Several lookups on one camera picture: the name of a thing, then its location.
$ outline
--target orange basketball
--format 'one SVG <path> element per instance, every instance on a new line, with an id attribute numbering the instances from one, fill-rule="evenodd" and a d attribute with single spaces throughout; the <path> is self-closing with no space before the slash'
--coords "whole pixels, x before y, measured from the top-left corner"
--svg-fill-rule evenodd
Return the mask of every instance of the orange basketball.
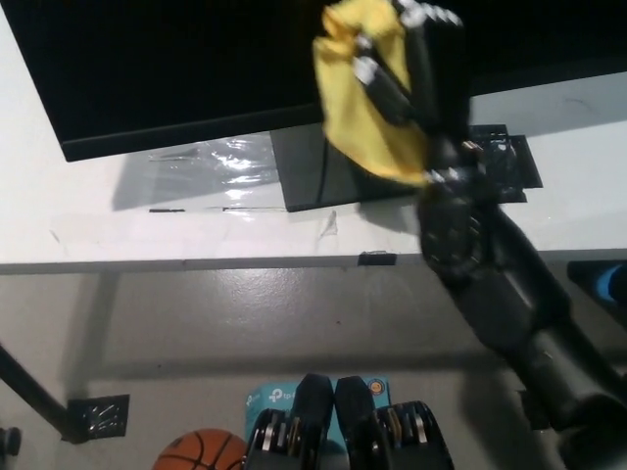
<path id="1" fill-rule="evenodd" d="M 246 443 L 222 429 L 201 429 L 176 439 L 153 470 L 240 470 Z"/>

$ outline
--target gray floor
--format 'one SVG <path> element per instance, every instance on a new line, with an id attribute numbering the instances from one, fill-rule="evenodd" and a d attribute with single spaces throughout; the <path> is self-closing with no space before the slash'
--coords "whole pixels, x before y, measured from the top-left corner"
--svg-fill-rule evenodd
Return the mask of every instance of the gray floor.
<path id="1" fill-rule="evenodd" d="M 618 360 L 625 333 L 568 290 Z M 24 430 L 15 470 L 150 469 L 184 432 L 241 435 L 250 390 L 308 371 L 387 375 L 393 400 L 431 405 L 458 468 L 560 468 L 422 267 L 3 277 L 0 305 L 0 341 L 55 397 L 131 395 L 125 438 L 70 446 L 0 384 L 0 424 Z"/>

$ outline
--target cardboard box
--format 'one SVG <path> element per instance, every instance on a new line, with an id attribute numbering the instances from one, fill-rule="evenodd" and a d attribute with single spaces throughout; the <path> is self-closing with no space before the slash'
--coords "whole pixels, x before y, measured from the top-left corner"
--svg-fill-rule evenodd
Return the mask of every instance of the cardboard box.
<path id="1" fill-rule="evenodd" d="M 362 377 L 372 391 L 374 405 L 378 408 L 390 404 L 390 388 L 385 377 Z M 333 387 L 337 380 L 332 380 Z M 298 382 L 268 383 L 257 387 L 246 398 L 246 438 L 250 439 L 260 413 L 266 408 L 289 410 L 296 393 Z M 333 410 L 327 444 L 323 452 L 321 468 L 324 470 L 348 469 L 346 444 L 340 432 L 337 415 Z"/>

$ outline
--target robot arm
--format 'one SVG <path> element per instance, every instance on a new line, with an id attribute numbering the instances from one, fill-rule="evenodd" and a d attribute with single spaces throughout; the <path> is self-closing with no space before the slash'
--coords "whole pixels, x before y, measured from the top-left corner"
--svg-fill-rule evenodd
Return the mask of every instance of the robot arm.
<path id="1" fill-rule="evenodd" d="M 391 3 L 406 29 L 411 92 L 377 61 L 367 37 L 355 72 L 386 120 L 414 120 L 429 138 L 428 184 L 417 205 L 427 264 L 477 338 L 507 361 L 553 428 L 568 431 L 560 447 L 567 467 L 627 468 L 627 387 L 572 321 L 567 295 L 499 208 L 481 149 L 467 140 L 460 18 L 414 0 Z"/>

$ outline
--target black monitor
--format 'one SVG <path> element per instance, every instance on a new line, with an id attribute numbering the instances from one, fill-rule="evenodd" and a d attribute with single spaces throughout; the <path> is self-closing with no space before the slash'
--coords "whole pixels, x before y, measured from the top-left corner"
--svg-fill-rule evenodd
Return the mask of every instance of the black monitor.
<path id="1" fill-rule="evenodd" d="M 322 0 L 0 0 L 66 158 L 318 122 Z M 474 94 L 627 71 L 627 2 L 448 0 Z"/>

